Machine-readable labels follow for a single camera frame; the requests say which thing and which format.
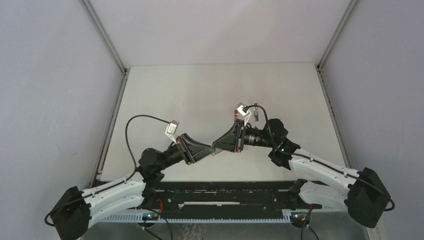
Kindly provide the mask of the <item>left aluminium frame post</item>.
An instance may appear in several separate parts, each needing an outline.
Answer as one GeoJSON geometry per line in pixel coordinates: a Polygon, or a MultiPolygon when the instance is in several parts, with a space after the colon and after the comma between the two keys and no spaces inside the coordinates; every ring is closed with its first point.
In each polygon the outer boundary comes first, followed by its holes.
{"type": "Polygon", "coordinates": [[[106,28],[104,27],[97,11],[94,8],[93,3],[90,0],[81,0],[80,4],[84,11],[86,12],[88,18],[90,19],[94,29],[96,30],[98,36],[100,37],[103,45],[111,56],[113,62],[117,66],[117,69],[120,72],[120,78],[118,81],[118,88],[114,97],[112,109],[110,116],[108,118],[108,123],[106,130],[103,136],[102,145],[99,151],[99,156],[97,163],[94,168],[93,181],[98,179],[98,176],[102,174],[104,163],[106,161],[107,152],[109,149],[110,141],[113,134],[113,129],[117,120],[120,104],[122,102],[124,89],[127,83],[127,68],[124,65],[111,37],[109,36],[106,28]]]}

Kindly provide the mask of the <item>aluminium frame post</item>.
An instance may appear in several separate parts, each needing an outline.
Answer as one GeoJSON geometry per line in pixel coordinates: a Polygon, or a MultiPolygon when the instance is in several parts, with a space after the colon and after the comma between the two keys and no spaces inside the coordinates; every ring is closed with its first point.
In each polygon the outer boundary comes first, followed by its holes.
{"type": "Polygon", "coordinates": [[[117,69],[120,72],[120,78],[118,81],[118,88],[114,97],[112,109],[110,116],[108,118],[108,123],[106,130],[103,136],[102,145],[99,151],[99,156],[97,163],[94,168],[93,181],[98,179],[98,176],[102,174],[104,163],[106,161],[107,152],[109,149],[110,141],[113,134],[113,129],[117,120],[120,104],[122,102],[124,89],[127,83],[127,68],[124,65],[111,37],[109,36],[106,28],[104,27],[97,11],[94,8],[93,3],[90,0],[81,0],[80,4],[84,11],[86,12],[88,18],[90,19],[94,29],[96,30],[98,36],[100,37],[103,45],[111,56],[113,62],[117,66],[117,69]]]}
{"type": "Polygon", "coordinates": [[[328,62],[332,52],[334,51],[338,41],[340,40],[344,30],[349,24],[358,4],[359,0],[351,0],[347,5],[334,33],[332,34],[328,45],[326,46],[318,64],[315,65],[315,70],[319,79],[321,90],[330,114],[331,122],[335,130],[336,138],[341,150],[342,159],[347,167],[352,167],[352,161],[350,160],[349,150],[341,130],[339,117],[335,108],[334,100],[328,85],[328,81],[325,78],[325,66],[328,62]]]}

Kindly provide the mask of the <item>white mini stapler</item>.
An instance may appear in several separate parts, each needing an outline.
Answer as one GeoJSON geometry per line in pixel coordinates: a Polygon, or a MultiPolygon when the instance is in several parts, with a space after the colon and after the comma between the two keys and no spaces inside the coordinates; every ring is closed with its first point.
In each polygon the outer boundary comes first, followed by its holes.
{"type": "Polygon", "coordinates": [[[253,107],[253,116],[254,116],[254,121],[255,122],[259,122],[259,108],[258,108],[258,103],[255,102],[253,107]]]}

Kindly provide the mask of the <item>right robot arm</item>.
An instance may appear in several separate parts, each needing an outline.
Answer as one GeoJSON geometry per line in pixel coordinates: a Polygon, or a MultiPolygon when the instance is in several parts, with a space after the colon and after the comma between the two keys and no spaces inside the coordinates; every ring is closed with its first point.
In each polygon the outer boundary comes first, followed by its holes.
{"type": "Polygon", "coordinates": [[[231,129],[213,142],[216,149],[239,153],[245,145],[271,148],[268,157],[278,167],[299,172],[320,181],[298,179],[290,188],[288,205],[292,210],[305,204],[345,211],[360,225],[375,228],[384,212],[396,205],[378,174],[365,167],[357,169],[336,165],[316,157],[287,137],[278,118],[267,121],[263,129],[235,120],[231,129]]]}

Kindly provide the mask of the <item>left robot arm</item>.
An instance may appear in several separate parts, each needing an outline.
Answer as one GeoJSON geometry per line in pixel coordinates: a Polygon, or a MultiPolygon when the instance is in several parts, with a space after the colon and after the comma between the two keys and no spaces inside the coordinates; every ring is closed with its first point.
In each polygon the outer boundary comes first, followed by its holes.
{"type": "Polygon", "coordinates": [[[155,186],[163,170],[184,161],[191,165],[211,155],[216,149],[182,134],[165,151],[145,149],[134,173],[118,180],[84,190],[74,186],[65,191],[49,213],[62,240],[76,240],[99,221],[129,208],[153,207],[155,186]]]}

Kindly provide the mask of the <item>right aluminium frame post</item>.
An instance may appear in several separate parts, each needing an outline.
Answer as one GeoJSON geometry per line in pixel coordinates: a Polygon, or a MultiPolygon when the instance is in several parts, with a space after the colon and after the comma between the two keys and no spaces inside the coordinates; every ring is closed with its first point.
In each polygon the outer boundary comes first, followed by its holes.
{"type": "Polygon", "coordinates": [[[326,46],[318,64],[315,65],[315,70],[319,79],[321,90],[330,114],[331,122],[335,130],[336,138],[341,150],[342,159],[347,167],[352,167],[352,161],[350,160],[349,150],[341,130],[339,117],[335,108],[334,100],[328,85],[328,81],[325,78],[325,66],[328,62],[332,52],[334,51],[338,41],[340,40],[344,30],[349,24],[358,4],[359,0],[351,0],[347,5],[334,33],[332,34],[328,45],[326,46]]]}

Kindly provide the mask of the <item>cardboard staple box tray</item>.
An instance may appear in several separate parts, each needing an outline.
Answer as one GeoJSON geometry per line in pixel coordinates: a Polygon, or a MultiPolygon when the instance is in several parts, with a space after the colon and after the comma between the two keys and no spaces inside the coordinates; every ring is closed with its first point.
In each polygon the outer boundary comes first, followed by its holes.
{"type": "Polygon", "coordinates": [[[220,153],[222,153],[222,152],[224,152],[225,150],[223,150],[223,149],[218,149],[218,148],[216,148],[215,149],[215,152],[214,153],[212,153],[212,155],[213,156],[216,156],[216,155],[218,155],[218,154],[220,154],[220,153]]]}

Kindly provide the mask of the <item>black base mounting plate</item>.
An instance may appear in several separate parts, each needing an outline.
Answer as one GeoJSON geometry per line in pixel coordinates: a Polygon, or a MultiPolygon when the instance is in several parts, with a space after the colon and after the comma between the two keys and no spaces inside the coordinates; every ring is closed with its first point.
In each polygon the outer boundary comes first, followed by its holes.
{"type": "Polygon", "coordinates": [[[155,185],[157,199],[151,207],[163,217],[276,217],[282,211],[308,211],[289,189],[293,180],[188,182],[165,181],[155,185]]]}

